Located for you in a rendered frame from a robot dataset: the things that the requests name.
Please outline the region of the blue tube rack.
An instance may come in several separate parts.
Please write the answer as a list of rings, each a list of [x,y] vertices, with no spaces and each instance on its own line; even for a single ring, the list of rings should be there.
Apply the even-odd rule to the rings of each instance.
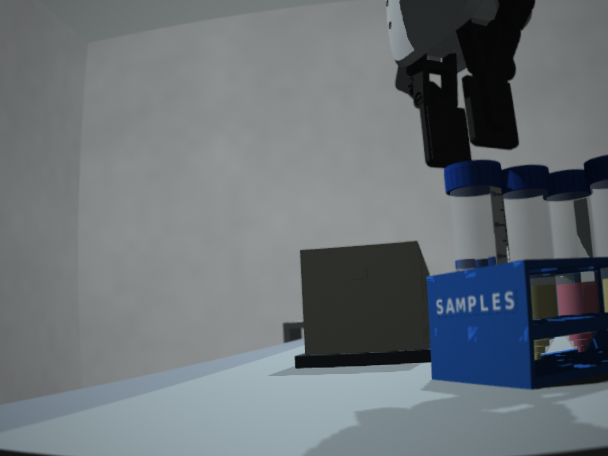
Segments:
[[[428,276],[432,379],[536,389],[608,373],[601,268],[608,257],[520,260]],[[530,275],[585,271],[598,272],[602,312],[533,320]],[[535,360],[534,340],[593,331],[586,352]]]

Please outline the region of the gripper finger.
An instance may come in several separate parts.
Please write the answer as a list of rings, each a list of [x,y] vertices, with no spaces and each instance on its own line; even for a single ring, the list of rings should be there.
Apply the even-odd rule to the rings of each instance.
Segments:
[[[474,146],[511,150],[519,145],[509,80],[513,60],[535,0],[498,0],[487,26],[468,20],[456,30],[469,73],[462,78],[470,142]],[[486,29],[486,30],[485,30]]]
[[[430,81],[429,73],[441,75],[441,88]],[[425,162],[429,167],[445,168],[471,160],[465,109],[457,107],[456,53],[448,54],[442,62],[427,60],[426,53],[412,65],[398,66],[395,86],[420,109]]]

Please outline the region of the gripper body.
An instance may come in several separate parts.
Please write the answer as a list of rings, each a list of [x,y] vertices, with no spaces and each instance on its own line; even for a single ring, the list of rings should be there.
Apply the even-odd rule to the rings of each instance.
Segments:
[[[456,53],[457,73],[461,72],[467,67],[456,30],[470,18],[472,23],[487,26],[495,19],[498,5],[498,0],[386,0],[396,64],[407,67],[426,53],[427,60],[442,62]]]

